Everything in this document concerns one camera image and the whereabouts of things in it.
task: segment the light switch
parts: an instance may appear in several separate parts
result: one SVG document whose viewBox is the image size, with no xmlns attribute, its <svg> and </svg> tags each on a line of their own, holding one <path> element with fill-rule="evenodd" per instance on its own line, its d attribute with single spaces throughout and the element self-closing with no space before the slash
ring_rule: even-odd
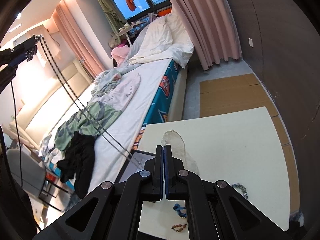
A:
<svg viewBox="0 0 320 240">
<path fill-rule="evenodd" d="M 250 39 L 250 38 L 248 38 L 248 39 L 249 39 L 249 45 L 250 45 L 251 47 L 253 47 L 252 39 Z"/>
</svg>

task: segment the green curtain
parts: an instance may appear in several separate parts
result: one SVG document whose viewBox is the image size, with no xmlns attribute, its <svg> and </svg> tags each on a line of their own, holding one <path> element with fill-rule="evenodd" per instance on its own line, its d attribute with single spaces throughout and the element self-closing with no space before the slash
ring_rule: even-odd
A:
<svg viewBox="0 0 320 240">
<path fill-rule="evenodd" d="M 117 34 L 119 29 L 122 28 L 125 23 L 127 23 L 126 19 L 112 0 L 98 1 L 108 19 L 108 22 L 110 23 L 113 32 Z"/>
</svg>

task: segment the headboard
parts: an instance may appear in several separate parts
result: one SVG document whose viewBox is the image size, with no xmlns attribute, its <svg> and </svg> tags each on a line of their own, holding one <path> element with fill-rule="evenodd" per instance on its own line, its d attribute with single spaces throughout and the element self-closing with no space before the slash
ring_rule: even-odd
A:
<svg viewBox="0 0 320 240">
<path fill-rule="evenodd" d="M 77 97 L 92 83 L 92 77 L 86 73 L 78 59 L 74 59 L 62 74 Z M 73 104 L 56 76 L 50 78 L 46 84 L 48 86 L 43 88 L 46 93 L 26 103 L 17 115 L 19 135 L 36 149 L 39 149 L 43 137 L 51 132 Z M 67 85 L 64 86 L 72 95 Z M 15 121 L 9 124 L 9 128 L 12 132 L 16 131 Z"/>
</svg>

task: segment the chair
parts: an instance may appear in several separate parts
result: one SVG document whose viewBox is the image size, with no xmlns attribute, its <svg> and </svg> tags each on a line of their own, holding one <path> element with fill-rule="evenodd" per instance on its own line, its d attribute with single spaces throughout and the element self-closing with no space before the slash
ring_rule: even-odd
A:
<svg viewBox="0 0 320 240">
<path fill-rule="evenodd" d="M 9 162 L 10 171 L 12 177 L 16 180 L 16 182 L 21 186 L 21 177 L 20 177 L 20 151 L 19 149 L 9 149 L 7 151 L 7 158 Z M 57 207 L 51 205 L 47 201 L 41 198 L 41 193 L 48 194 L 54 198 L 54 195 L 49 193 L 49 190 L 46 191 L 44 189 L 45 182 L 61 189 L 62 191 L 71 194 L 67 190 L 62 187 L 59 187 L 52 181 L 46 178 L 46 168 L 43 162 L 37 163 L 24 152 L 21 152 L 21 169 L 22 169 L 22 180 L 23 185 L 22 188 L 26 191 L 29 195 L 33 196 L 34 198 L 40 199 L 43 203 L 51 206 L 52 208 L 62 212 L 62 210 L 58 209 Z"/>
</svg>

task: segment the metal screw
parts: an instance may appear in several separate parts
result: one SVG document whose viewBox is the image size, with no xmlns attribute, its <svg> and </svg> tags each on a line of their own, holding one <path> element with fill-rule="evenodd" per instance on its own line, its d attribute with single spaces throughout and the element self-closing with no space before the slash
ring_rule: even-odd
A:
<svg viewBox="0 0 320 240">
<path fill-rule="evenodd" d="M 218 187 L 226 187 L 227 186 L 227 183 L 224 181 L 224 180 L 219 180 L 218 182 L 217 182 L 217 186 Z"/>
<path fill-rule="evenodd" d="M 187 176 L 187 175 L 189 174 L 189 172 L 186 171 L 186 170 L 181 170 L 181 171 L 178 172 L 178 174 L 179 174 L 180 176 L 182 176 L 182 177 L 185 177 L 185 176 Z"/>
<path fill-rule="evenodd" d="M 141 177 L 148 177 L 150 175 L 150 172 L 149 171 L 141 171 L 140 172 L 140 176 Z"/>
<path fill-rule="evenodd" d="M 109 188 L 112 187 L 112 183 L 111 183 L 110 181 L 102 182 L 101 187 L 102 187 L 103 189 L 109 189 Z"/>
</svg>

